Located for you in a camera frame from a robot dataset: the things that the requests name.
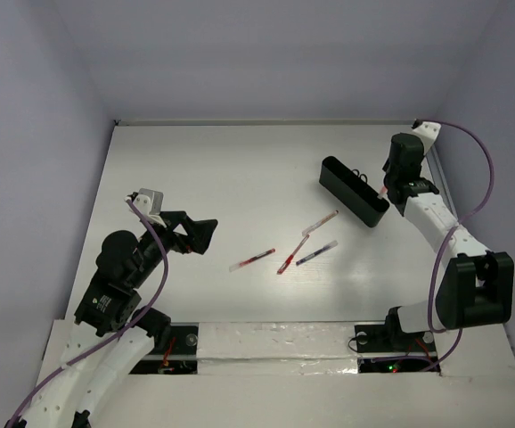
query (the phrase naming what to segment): blue pen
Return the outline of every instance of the blue pen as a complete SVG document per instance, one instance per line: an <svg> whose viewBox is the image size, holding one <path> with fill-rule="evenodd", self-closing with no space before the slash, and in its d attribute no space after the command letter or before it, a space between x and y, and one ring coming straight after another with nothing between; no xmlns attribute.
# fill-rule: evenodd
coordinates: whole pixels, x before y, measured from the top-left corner
<svg viewBox="0 0 515 428"><path fill-rule="evenodd" d="M328 243L327 245L325 245L324 247L322 247L321 250L317 250L315 252L312 252L311 254L309 254L308 256L305 256L303 259L301 260L298 260L295 262L295 264L297 266L299 265L302 265L303 263L305 263L306 261L309 261L310 259L314 259L315 257L317 257L319 254L323 254L324 252L330 250L331 248L334 248L338 245L337 241L332 241L330 243Z"/></svg>

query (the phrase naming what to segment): open black container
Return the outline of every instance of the open black container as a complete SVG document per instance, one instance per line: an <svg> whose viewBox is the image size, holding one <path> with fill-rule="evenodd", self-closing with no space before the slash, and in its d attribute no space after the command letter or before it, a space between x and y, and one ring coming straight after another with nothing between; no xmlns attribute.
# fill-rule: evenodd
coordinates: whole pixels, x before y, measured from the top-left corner
<svg viewBox="0 0 515 428"><path fill-rule="evenodd" d="M323 160L319 183L343 202L368 227L375 227L390 207L385 199L334 156Z"/></svg>

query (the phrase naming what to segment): wall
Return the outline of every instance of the wall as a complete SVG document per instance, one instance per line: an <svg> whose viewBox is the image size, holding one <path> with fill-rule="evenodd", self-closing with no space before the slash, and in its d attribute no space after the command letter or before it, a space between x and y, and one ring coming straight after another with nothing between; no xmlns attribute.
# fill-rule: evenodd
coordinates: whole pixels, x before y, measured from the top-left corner
<svg viewBox="0 0 515 428"><path fill-rule="evenodd" d="M469 228L494 251L507 251L515 259L515 1L498 6L437 117L468 126L488 145L495 162L495 190ZM486 161L470 139L457 133L445 133L437 145L462 214L486 190ZM515 288L513 299L507 332L515 348Z"/></svg>
<svg viewBox="0 0 515 428"><path fill-rule="evenodd" d="M0 426L64 314L111 130L53 3L0 0Z"/></svg>
<svg viewBox="0 0 515 428"><path fill-rule="evenodd" d="M56 3L118 119L410 119L497 0Z"/></svg>

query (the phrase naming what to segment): white table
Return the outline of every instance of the white table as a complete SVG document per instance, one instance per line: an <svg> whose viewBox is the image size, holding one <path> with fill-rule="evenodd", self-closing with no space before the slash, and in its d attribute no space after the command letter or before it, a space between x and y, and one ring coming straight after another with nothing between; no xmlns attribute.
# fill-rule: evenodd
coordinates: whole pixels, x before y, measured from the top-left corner
<svg viewBox="0 0 515 428"><path fill-rule="evenodd" d="M391 207L370 229L318 184L321 161L334 155L379 188L390 137L407 129L115 128L67 321L53 329L42 372L61 350L103 238L118 229L143 233L123 202L140 187L162 191L163 210L219 221L204 256L169 257L168 284L155 307L174 322L381 320L391 307L424 300L434 255L415 228ZM427 165L424 171L428 176ZM340 214L312 234L300 255L333 239L339 246L283 276L275 274L301 230L335 209ZM234 262L272 247L275 255L228 272ZM152 296L161 272L157 268L139 290L143 301ZM440 354L453 339L453 334L437 337ZM257 375L238 369L129 376L94 428L515 426L515 361L502 326L466 330L442 369L442 376Z"/></svg>

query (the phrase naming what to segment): robotic arm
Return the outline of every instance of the robotic arm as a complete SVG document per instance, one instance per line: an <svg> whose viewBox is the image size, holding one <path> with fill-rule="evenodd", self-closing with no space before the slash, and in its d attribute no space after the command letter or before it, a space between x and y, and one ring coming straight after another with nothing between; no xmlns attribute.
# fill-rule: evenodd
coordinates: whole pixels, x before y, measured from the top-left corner
<svg viewBox="0 0 515 428"><path fill-rule="evenodd" d="M388 199L423 234L435 253L447 233L458 225L438 189L421 177L421 163L438 129L438 124L416 122L412 134L392 136L384 166ZM509 320L514 265L506 252L490 251L465 227L458 226L441 261L445 275L434 296L434 329L460 329ZM429 330L428 301L392 308L386 327L393 346L405 349L406 341Z"/></svg>
<svg viewBox="0 0 515 428"><path fill-rule="evenodd" d="M141 189L129 198L147 217L166 251L204 254L208 249L217 220L192 221L184 211L161 212L159 192ZM179 225L186 235L174 231ZM159 246L148 231L138 240L124 230L105 238L96 260L97 271L75 312L75 324L61 355L64 370L7 427L71 428L87 427L93 422L136 362L155 345L166 342L170 318L149 309L118 342L113 341L73 365L67 363L125 326L141 300L136 289L161 260Z"/></svg>

